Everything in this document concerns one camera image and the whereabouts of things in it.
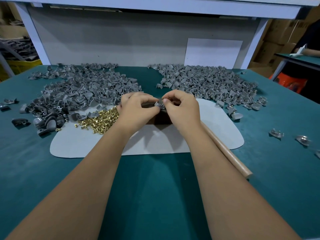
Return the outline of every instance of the person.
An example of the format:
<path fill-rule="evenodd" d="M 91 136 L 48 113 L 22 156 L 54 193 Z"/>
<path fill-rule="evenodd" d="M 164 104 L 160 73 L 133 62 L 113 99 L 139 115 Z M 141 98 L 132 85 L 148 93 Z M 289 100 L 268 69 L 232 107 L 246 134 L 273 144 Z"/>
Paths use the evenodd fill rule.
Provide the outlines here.
<path fill-rule="evenodd" d="M 303 55 L 320 57 L 320 19 L 307 28 L 304 35 L 294 47 L 293 52 L 296 53 L 298 49 L 305 44 L 307 48 L 303 50 Z M 282 69 L 282 73 L 293 78 L 308 79 L 300 95 L 316 103 L 320 103 L 320 96 L 318 95 L 320 71 L 288 62 Z"/>
<path fill-rule="evenodd" d="M 172 90 L 162 98 L 190 148 L 212 239 L 300 239 L 206 134 L 194 96 Z M 157 101 L 142 92 L 123 95 L 117 121 L 6 239 L 97 239 L 122 150 L 160 111 L 141 104 Z"/>

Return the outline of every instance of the wooden dowel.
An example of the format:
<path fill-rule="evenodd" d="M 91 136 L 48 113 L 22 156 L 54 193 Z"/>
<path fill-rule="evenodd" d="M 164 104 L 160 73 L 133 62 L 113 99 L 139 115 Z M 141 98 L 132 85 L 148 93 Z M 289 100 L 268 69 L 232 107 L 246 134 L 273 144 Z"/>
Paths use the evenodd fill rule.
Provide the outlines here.
<path fill-rule="evenodd" d="M 252 172 L 226 147 L 225 144 L 201 121 L 202 127 L 205 129 L 208 136 L 216 144 L 223 155 L 231 162 L 231 164 L 247 179 L 252 175 Z"/>

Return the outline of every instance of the white paper sheet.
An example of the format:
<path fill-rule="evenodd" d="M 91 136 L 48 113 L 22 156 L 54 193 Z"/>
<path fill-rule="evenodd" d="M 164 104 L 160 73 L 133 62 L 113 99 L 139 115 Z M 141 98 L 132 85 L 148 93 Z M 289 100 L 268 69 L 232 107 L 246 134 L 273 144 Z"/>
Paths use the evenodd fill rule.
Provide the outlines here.
<path fill-rule="evenodd" d="M 229 148 L 235 149 L 244 144 L 243 137 L 222 108 L 205 99 L 197 99 L 201 120 Z M 90 108 L 81 114 L 94 111 Z M 85 157 L 102 137 L 92 130 L 75 128 L 68 122 L 62 127 L 50 145 L 50 153 L 56 157 Z M 190 152 L 186 141 L 174 125 L 145 125 L 135 133 L 125 146 L 122 155 L 165 154 Z"/>
<path fill-rule="evenodd" d="M 214 40 L 188 38 L 184 65 L 222 66 L 232 69 L 242 40 Z"/>

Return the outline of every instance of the plastic basket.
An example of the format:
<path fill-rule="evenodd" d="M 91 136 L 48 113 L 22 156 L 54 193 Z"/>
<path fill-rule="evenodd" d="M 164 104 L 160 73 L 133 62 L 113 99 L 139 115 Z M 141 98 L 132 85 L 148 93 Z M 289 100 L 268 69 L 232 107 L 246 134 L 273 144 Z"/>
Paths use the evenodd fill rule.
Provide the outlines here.
<path fill-rule="evenodd" d="M 34 61 L 7 60 L 7 63 L 9 64 L 9 66 L 11 67 L 15 75 L 18 75 L 21 72 L 29 70 L 37 65 L 42 65 L 40 59 L 34 60 Z M 2 65 L 0 65 L 0 80 L 4 81 L 8 78 L 9 78 L 8 74 L 6 73 Z"/>

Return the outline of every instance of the pile of brass rivets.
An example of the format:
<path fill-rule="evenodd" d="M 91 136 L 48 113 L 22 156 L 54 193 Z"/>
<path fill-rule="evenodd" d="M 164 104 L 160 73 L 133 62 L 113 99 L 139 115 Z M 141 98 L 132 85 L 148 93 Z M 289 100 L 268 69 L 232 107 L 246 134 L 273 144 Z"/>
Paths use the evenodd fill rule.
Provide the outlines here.
<path fill-rule="evenodd" d="M 109 110 L 99 111 L 99 116 L 95 118 L 87 118 L 79 121 L 81 129 L 88 130 L 88 127 L 93 129 L 93 133 L 104 134 L 118 119 L 119 113 L 117 107 L 113 107 Z"/>

